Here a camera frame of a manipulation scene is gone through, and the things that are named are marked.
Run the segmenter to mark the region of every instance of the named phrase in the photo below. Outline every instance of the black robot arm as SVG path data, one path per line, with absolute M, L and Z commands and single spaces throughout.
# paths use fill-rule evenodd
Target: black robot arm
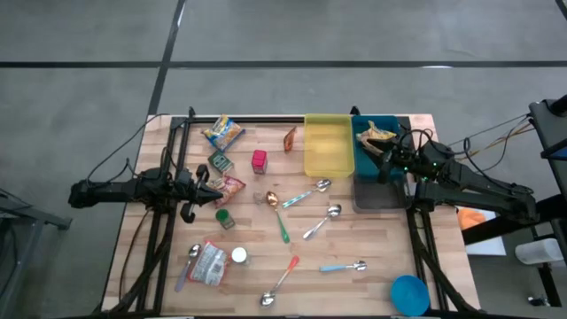
M 427 212 L 441 204 L 469 206 L 497 212 L 516 222 L 537 221 L 535 199 L 529 188 L 474 173 L 454 159 L 454 152 L 449 147 L 430 138 L 418 151 L 404 144 L 403 139 L 370 140 L 384 152 L 366 153 L 380 170 L 379 183 L 388 183 L 394 167 L 414 174 L 417 186 L 412 205 Z
M 218 198 L 222 193 L 215 191 L 206 182 L 209 172 L 206 165 L 197 169 L 197 181 L 191 178 L 191 172 L 184 169 L 175 180 L 161 168 L 151 168 L 136 175 L 126 182 L 94 183 L 82 180 L 71 187 L 69 204 L 75 208 L 94 206 L 97 203 L 142 202 L 146 207 L 155 208 L 163 205 L 163 199 L 187 200 L 182 207 L 182 218 L 193 222 L 192 213 L 195 204 L 204 204 Z

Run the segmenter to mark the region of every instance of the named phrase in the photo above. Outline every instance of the green handle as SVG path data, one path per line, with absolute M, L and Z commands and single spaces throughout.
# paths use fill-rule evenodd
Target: green handle
M 276 214 L 277 214 L 277 221 L 280 223 L 280 231 L 282 232 L 283 242 L 287 244 L 290 242 L 290 236 L 287 234 L 287 231 L 285 231 L 284 223 L 282 222 L 282 218 L 280 217 L 280 214 L 277 212 L 277 210 L 276 210 Z

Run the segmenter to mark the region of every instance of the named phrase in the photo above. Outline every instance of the dark blue container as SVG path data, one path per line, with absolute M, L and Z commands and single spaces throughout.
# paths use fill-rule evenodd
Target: dark blue container
M 378 179 L 378 168 L 362 149 L 362 143 L 356 140 L 356 135 L 370 128 L 369 121 L 373 121 L 377 128 L 384 129 L 395 134 L 400 133 L 398 119 L 391 115 L 372 116 L 354 115 L 353 123 L 353 146 L 354 146 L 354 175 L 358 182 L 375 182 Z M 403 170 L 394 168 L 390 173 L 391 180 L 401 179 Z

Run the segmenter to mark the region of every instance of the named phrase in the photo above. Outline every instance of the small green can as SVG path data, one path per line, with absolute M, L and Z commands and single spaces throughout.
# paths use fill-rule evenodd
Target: small green can
M 230 216 L 229 211 L 226 209 L 219 209 L 218 211 L 216 211 L 215 217 L 216 220 L 221 223 L 221 226 L 226 230 L 231 229 L 236 225 L 236 223 Z

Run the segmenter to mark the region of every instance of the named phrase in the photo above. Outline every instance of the metal spoon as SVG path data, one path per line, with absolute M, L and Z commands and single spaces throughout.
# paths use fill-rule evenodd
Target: metal spoon
M 309 240 L 311 237 L 315 235 L 317 230 L 331 217 L 337 217 L 340 215 L 340 211 L 343 208 L 340 205 L 333 205 L 327 209 L 327 215 L 320 221 L 318 224 L 315 225 L 312 229 L 308 230 L 305 234 L 303 234 L 303 239 Z
M 277 282 L 277 284 L 274 286 L 274 288 L 272 288 L 271 291 L 264 292 L 262 294 L 262 297 L 260 298 L 260 306 L 261 307 L 272 306 L 272 304 L 276 300 L 276 290 L 280 287 L 280 285 L 282 284 L 284 279 L 291 273 L 291 271 L 293 270 L 295 265 L 298 264 L 298 262 L 299 262 L 298 256 L 293 256 L 293 258 L 291 258 L 290 265 L 287 267 L 287 270 L 285 270 L 285 272 L 283 273 L 283 276 L 280 278 L 280 280 Z
M 185 267 L 183 268 L 181 275 L 179 275 L 179 278 L 177 279 L 177 284 L 175 284 L 176 292 L 180 292 L 181 289 L 183 289 L 185 280 L 187 280 L 187 272 L 189 271 L 189 265 L 191 264 L 191 260 L 197 257 L 200 251 L 201 251 L 200 244 L 193 245 L 193 247 L 189 250 L 189 260 L 187 261 L 187 264 L 185 264 Z
M 303 198 L 306 198 L 309 194 L 311 194 L 314 191 L 324 192 L 329 188 L 329 186 L 330 186 L 330 180 L 326 179 L 326 178 L 322 179 L 321 181 L 315 183 L 315 188 L 313 188 L 310 191 L 306 191 L 303 194 L 286 201 L 285 203 L 282 204 L 282 207 L 287 208 L 287 207 L 299 202 Z
M 335 271 L 335 270 L 343 270 L 352 268 L 358 271 L 366 270 L 366 261 L 355 261 L 352 265 L 334 265 L 334 266 L 321 266 L 319 267 L 319 271 L 321 272 L 328 272 L 328 271 Z
M 275 195 L 275 193 L 273 191 L 268 191 L 266 193 L 266 201 L 276 211 L 277 222 L 279 222 L 279 224 L 280 224 L 280 232 L 282 233 L 283 242 L 286 243 L 286 244 L 289 243 L 290 242 L 290 236 L 287 234 L 287 231 L 285 231 L 284 223 L 282 222 L 282 217 L 280 217 L 280 214 L 277 211 L 278 200 L 277 200 L 277 196 Z

